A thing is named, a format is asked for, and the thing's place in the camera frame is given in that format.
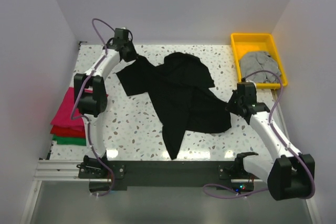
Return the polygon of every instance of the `pink folded cloth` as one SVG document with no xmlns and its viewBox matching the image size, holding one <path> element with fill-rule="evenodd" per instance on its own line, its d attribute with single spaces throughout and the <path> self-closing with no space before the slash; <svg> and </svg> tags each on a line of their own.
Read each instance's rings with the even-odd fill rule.
<svg viewBox="0 0 336 224">
<path fill-rule="evenodd" d="M 63 101 L 50 124 L 58 126 L 71 128 L 76 131 L 84 131 L 84 123 L 82 118 L 71 120 L 71 112 L 74 107 L 74 89 L 69 88 L 67 93 L 65 94 Z M 74 116 L 79 116 L 79 111 L 76 109 Z"/>
</svg>

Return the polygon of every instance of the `gray cloth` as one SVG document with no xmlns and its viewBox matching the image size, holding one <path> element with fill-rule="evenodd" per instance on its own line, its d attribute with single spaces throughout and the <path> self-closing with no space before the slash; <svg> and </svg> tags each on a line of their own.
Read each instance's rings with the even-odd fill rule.
<svg viewBox="0 0 336 224">
<path fill-rule="evenodd" d="M 258 70 L 269 70 L 277 76 L 281 76 L 278 63 L 273 60 L 270 54 L 266 51 L 254 51 L 246 53 L 239 61 L 240 71 L 242 77 L 245 77 Z M 255 83 L 278 83 L 277 78 L 266 72 L 254 74 L 247 78 L 247 80 Z"/>
</svg>

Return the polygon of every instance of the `gray floor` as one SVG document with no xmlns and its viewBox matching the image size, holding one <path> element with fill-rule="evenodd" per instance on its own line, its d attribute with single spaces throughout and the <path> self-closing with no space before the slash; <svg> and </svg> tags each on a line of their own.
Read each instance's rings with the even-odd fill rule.
<svg viewBox="0 0 336 224">
<path fill-rule="evenodd" d="M 268 192 L 247 200 L 221 200 L 204 195 L 200 188 L 130 187 L 96 199 L 89 196 L 87 182 L 43 182 L 32 223 L 306 224 L 311 220 L 305 201 L 275 201 Z"/>
</svg>

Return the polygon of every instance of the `terrazzo table surface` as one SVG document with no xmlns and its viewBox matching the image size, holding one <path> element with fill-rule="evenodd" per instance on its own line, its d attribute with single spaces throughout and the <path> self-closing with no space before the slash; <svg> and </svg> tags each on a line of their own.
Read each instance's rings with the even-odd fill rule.
<svg viewBox="0 0 336 224">
<path fill-rule="evenodd" d="M 135 49 L 155 66 L 165 56 L 180 51 L 198 56 L 215 81 L 210 90 L 220 99 L 228 101 L 236 89 L 237 74 L 231 46 L 218 45 L 136 45 Z M 82 45 L 73 75 L 84 73 L 99 58 L 101 45 Z M 162 140 L 162 124 L 147 93 L 128 97 L 115 74 L 131 64 L 122 61 L 105 80 L 108 106 L 103 115 L 103 140 L 109 160 L 169 161 Z M 274 104 L 270 90 L 258 90 L 257 99 L 269 108 Z M 277 111 L 274 119 L 279 124 Z M 186 131 L 178 161 L 227 161 L 236 154 L 254 151 L 271 160 L 270 154 L 258 134 L 243 120 L 232 114 L 232 128 L 220 134 Z M 54 143 L 50 159 L 82 160 L 87 147 L 57 145 Z"/>
</svg>

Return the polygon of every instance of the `black cloth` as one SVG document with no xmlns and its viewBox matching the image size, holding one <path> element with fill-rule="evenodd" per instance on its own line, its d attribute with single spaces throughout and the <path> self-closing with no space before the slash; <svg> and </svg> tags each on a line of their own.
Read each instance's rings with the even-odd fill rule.
<svg viewBox="0 0 336 224">
<path fill-rule="evenodd" d="M 148 92 L 171 159 L 177 157 L 185 130 L 220 133 L 231 127 L 227 103 L 209 91 L 214 81 L 196 56 L 176 52 L 156 67 L 139 56 L 117 76 L 127 95 Z"/>
</svg>

